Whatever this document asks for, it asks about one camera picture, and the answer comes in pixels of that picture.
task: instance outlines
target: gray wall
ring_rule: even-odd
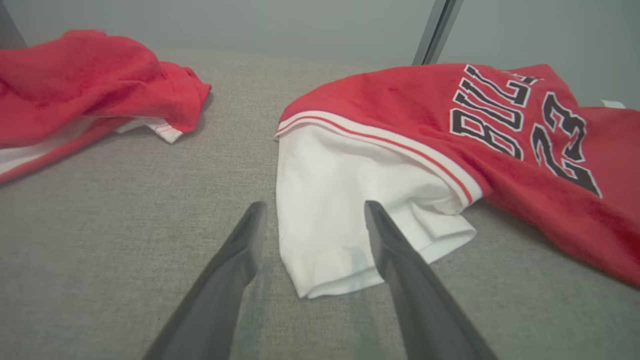
[[[639,18],[639,0],[464,0],[438,62],[547,63],[581,105],[640,110]]]
[[[434,0],[5,0],[32,46],[73,28],[151,49],[232,49],[411,65]]]
[[[11,16],[0,1],[0,49],[22,49],[26,47],[24,39],[15,27]]]

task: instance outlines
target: red cloth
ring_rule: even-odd
[[[130,117],[162,118],[178,131],[192,131],[210,89],[191,69],[158,61],[130,38],[97,31],[0,50],[0,151],[38,144],[71,122],[100,117],[72,142],[0,171],[0,183],[78,150]]]
[[[280,121],[279,133],[296,122],[351,134],[371,126],[427,145],[438,156],[420,155],[461,188],[463,206],[484,197],[569,255],[640,287],[640,111],[580,108],[548,65],[504,72],[445,64],[355,75],[295,100]],[[419,151],[408,141],[375,140]],[[438,162],[443,155],[459,168]]]

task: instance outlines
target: folded clothing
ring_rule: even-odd
[[[0,183],[117,129],[145,124],[173,143],[196,128],[210,89],[191,69],[98,31],[0,50]]]
[[[382,282],[364,200],[428,263],[473,237],[459,213],[485,198],[640,286],[640,169],[623,160],[640,155],[640,112],[580,108],[548,65],[351,76],[295,100],[276,136],[280,255],[300,297]]]

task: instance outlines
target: white cloth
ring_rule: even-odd
[[[604,106],[607,108],[626,109],[625,105],[619,101],[602,100],[602,99],[600,101],[602,101],[602,104],[604,104]]]
[[[174,129],[165,119],[159,117],[134,117],[128,123],[113,130],[113,132],[122,134],[145,125],[168,143],[174,143],[184,134],[182,131]]]
[[[340,295],[383,282],[364,202],[380,202],[430,263],[471,240],[460,200],[438,176],[393,150],[312,124],[280,137],[276,201],[280,256],[299,297]]]

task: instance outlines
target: red towel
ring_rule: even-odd
[[[0,183],[132,120],[173,142],[196,128],[210,89],[191,69],[97,31],[0,50]]]

